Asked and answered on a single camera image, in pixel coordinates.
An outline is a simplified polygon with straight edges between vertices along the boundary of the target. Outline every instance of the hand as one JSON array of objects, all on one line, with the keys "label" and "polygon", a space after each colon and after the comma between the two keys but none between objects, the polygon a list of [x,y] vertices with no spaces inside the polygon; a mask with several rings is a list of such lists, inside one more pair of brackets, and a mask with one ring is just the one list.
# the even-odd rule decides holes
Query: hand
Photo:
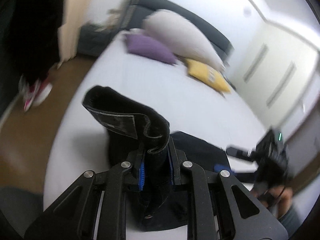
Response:
[{"label": "hand", "polygon": [[[277,187],[273,187],[271,189],[268,190],[268,192],[274,197],[277,198],[282,190],[283,190],[284,186],[277,186]],[[254,195],[255,197],[258,197],[258,193],[255,192],[254,190],[250,191],[252,195]],[[290,207],[292,206],[292,188],[287,187],[285,188],[284,192],[282,193],[282,195],[280,196],[279,202],[278,202],[278,214],[277,214],[277,218],[282,217],[284,214],[287,213],[287,211],[290,209]],[[268,207],[268,203],[265,201],[261,201],[261,203],[265,206]]]}]

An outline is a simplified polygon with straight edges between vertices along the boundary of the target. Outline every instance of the purple pillow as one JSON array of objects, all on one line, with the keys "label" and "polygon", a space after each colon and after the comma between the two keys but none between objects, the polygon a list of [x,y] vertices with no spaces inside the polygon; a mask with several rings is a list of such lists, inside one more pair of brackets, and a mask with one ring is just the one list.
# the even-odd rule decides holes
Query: purple pillow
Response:
[{"label": "purple pillow", "polygon": [[155,59],[168,64],[175,64],[177,58],[161,42],[142,34],[126,34],[128,52]]}]

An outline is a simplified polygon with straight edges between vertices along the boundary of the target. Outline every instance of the silver bolt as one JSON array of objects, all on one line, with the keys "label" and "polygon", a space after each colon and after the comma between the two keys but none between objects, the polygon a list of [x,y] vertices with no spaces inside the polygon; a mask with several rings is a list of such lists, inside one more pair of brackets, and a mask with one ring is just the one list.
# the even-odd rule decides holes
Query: silver bolt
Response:
[{"label": "silver bolt", "polygon": [[85,176],[86,178],[91,178],[93,176],[93,171],[86,171],[83,176]]},{"label": "silver bolt", "polygon": [[130,165],[131,165],[131,163],[129,163],[129,162],[123,162],[123,163],[121,163],[121,167],[123,167],[123,168],[129,168]]},{"label": "silver bolt", "polygon": [[230,176],[230,172],[226,170],[220,171],[220,174],[222,177],[225,177],[225,178]]},{"label": "silver bolt", "polygon": [[190,168],[190,167],[192,167],[192,162],[190,162],[190,161],[185,161],[185,162],[183,162],[182,165],[185,166],[186,168]]}]

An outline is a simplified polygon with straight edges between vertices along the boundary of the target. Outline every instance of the bed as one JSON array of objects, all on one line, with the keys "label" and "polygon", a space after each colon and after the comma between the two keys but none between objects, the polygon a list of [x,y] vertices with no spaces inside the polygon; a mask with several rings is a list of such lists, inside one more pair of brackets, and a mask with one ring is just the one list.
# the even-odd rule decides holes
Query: bed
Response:
[{"label": "bed", "polygon": [[[184,8],[167,0],[127,0],[113,41],[103,51],[76,91],[65,112],[49,157],[45,184],[46,209],[84,171],[109,169],[108,139],[102,127],[82,106],[91,87],[109,86],[119,93],[154,108],[177,130],[226,148],[237,145],[254,148],[265,129],[235,91],[222,96],[190,78],[182,62],[168,65],[128,54],[124,34],[141,27],[142,20],[157,9],[175,11],[194,23],[225,60],[231,44],[217,29]],[[229,157],[235,171],[255,171],[257,166]],[[135,228],[127,217],[127,239],[186,239],[186,226],[157,232]]]}]

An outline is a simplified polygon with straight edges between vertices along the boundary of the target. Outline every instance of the black folded garment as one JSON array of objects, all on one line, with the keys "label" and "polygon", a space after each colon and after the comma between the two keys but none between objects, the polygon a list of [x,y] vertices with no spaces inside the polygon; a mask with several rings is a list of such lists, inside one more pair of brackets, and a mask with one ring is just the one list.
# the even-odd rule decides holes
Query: black folded garment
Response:
[{"label": "black folded garment", "polygon": [[[95,86],[83,106],[108,130],[110,164],[126,160],[131,151],[145,147],[145,183],[141,192],[128,194],[133,214],[145,231],[166,230],[187,224],[187,194],[174,192],[168,159],[169,122],[154,109],[135,102],[109,87]],[[213,171],[215,164],[230,168],[226,153],[201,139],[177,132],[175,147],[188,160]]]}]

